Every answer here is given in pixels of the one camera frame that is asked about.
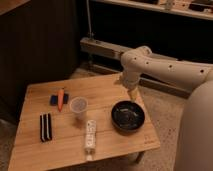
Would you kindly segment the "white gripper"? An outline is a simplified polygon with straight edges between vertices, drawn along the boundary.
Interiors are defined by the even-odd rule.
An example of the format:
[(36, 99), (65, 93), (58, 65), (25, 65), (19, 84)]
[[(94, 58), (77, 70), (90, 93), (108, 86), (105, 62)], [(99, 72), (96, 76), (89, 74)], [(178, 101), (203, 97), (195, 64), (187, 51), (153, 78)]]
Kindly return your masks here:
[(135, 102), (137, 99), (139, 82), (140, 75), (137, 72), (124, 70), (120, 76), (120, 83), (127, 89), (132, 102)]

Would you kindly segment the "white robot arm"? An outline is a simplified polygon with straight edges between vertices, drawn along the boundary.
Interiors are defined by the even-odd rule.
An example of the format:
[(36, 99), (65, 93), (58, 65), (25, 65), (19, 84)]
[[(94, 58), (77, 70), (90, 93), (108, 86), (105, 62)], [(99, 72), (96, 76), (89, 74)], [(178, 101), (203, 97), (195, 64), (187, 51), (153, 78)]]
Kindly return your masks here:
[(213, 171), (213, 64), (153, 58), (141, 46), (121, 55), (121, 81), (132, 92), (141, 74), (188, 92), (181, 108), (172, 171)]

